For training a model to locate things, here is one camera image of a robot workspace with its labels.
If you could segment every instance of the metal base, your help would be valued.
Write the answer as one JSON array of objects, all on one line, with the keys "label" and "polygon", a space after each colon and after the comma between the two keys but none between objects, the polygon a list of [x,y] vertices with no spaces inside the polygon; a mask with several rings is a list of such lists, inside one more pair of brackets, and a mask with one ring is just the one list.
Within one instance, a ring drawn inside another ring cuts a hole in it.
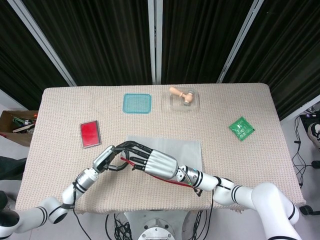
[{"label": "metal base", "polygon": [[139,240],[182,240],[182,227],[187,214],[188,211],[165,210],[124,213],[130,223],[132,239]]}]

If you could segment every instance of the robotic hand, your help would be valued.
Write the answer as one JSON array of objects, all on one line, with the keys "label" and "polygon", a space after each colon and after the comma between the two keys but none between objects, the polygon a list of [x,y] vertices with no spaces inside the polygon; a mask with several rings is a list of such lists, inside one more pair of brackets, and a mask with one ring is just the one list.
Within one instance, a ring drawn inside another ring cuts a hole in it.
[{"label": "robotic hand", "polygon": [[[121,166],[110,165],[115,156],[122,151],[125,158],[121,159],[126,162]],[[213,200],[218,204],[239,204],[256,210],[268,240],[301,240],[292,226],[299,219],[296,206],[272,183],[262,183],[254,189],[235,185],[227,178],[211,176],[184,165],[178,166],[177,160],[172,156],[134,141],[107,147],[93,161],[92,167],[81,172],[64,190],[62,204],[55,197],[48,197],[38,207],[27,211],[0,211],[0,239],[8,238],[12,233],[23,233],[38,228],[48,219],[53,224],[59,223],[74,209],[77,199],[97,181],[99,174],[105,170],[123,170],[128,164],[133,165],[133,170],[144,171],[163,180],[176,177],[178,182],[191,186],[198,196],[202,191],[214,191]]]}]

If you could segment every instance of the red wire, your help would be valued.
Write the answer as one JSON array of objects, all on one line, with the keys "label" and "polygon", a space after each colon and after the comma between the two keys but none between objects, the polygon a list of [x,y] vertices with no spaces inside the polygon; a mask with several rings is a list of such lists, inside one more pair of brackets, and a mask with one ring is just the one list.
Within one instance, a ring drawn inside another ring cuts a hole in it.
[{"label": "red wire", "polygon": [[[127,163],[130,164],[131,166],[134,166],[134,165],[135,165],[132,161],[124,158],[123,156],[120,157],[120,159],[123,160],[123,161],[125,161],[125,162],[127,162]],[[149,175],[152,176],[152,177],[154,177],[154,178],[156,178],[156,179],[162,180],[162,181],[167,182],[167,183],[170,183],[170,184],[176,184],[176,185],[180,185],[180,186],[183,186],[183,187],[189,187],[189,188],[191,188],[190,185],[185,184],[185,183],[182,183],[182,182],[173,181],[173,180],[165,180],[165,179],[162,179],[161,177],[158,177],[158,176],[154,176],[154,175],[151,175],[151,174],[149,174]]]}]

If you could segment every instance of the red card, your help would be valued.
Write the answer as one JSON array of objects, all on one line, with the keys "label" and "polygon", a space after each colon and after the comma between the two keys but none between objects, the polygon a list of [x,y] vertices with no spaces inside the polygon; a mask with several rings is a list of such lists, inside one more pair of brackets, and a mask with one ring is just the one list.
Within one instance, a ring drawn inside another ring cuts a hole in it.
[{"label": "red card", "polygon": [[101,144],[98,121],[90,121],[80,125],[82,146],[89,148]]}]

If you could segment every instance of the shoe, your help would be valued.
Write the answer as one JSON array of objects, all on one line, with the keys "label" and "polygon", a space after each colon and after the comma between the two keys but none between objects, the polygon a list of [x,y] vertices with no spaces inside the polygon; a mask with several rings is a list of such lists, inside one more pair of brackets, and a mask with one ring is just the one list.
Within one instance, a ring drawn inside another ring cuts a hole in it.
[{"label": "shoe", "polygon": [[308,127],[308,137],[318,150],[320,150],[320,124],[312,123]]}]

